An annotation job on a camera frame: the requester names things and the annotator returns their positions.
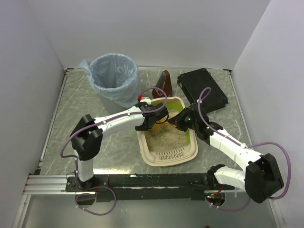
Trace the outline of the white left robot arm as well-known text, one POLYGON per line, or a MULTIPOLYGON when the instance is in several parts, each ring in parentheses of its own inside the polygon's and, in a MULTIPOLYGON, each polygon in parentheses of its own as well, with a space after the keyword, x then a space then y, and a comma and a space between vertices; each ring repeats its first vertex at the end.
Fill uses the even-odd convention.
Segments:
POLYGON ((165 103, 152 105, 147 101, 138 102, 125 111, 105 117, 84 116, 70 135, 76 160, 76 189, 86 190, 93 187, 93 161, 104 138, 126 128, 147 131, 167 117, 169 112, 165 103))

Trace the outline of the beige litter box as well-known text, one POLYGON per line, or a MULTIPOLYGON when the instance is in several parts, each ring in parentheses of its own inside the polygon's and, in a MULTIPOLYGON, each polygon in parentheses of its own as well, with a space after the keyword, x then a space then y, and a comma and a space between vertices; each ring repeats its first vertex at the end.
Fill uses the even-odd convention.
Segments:
MULTIPOLYGON (((174 96, 168 98, 166 107, 167 110, 176 109, 181 112, 185 108, 185 104, 179 97, 174 96)), ((150 166, 168 167, 178 165, 194 159, 198 153, 196 135, 191 129, 185 131, 188 132, 189 136, 189 143, 186 146, 165 152, 149 151, 144 132, 145 131, 138 131, 137 136, 141 156, 150 166)))

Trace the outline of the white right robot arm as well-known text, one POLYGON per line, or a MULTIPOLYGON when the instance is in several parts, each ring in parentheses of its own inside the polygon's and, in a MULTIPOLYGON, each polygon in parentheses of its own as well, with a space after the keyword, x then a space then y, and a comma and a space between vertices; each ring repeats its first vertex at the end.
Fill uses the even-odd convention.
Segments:
POLYGON ((216 165, 208 173, 216 183, 244 190, 256 203, 262 203, 284 187, 275 157, 263 155, 233 138, 221 125, 209 121, 203 106, 192 104, 168 123, 180 131, 191 129, 197 137, 232 159, 240 170, 216 165))

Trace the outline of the yellow litter scoop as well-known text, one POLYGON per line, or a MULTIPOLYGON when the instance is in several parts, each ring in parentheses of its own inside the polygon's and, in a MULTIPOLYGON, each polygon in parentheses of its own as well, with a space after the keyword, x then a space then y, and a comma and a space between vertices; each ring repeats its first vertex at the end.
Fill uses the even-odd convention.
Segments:
POLYGON ((168 121, 168 119, 169 119, 169 115, 167 115, 164 120, 161 120, 160 122, 156 122, 156 124, 164 124, 168 121))

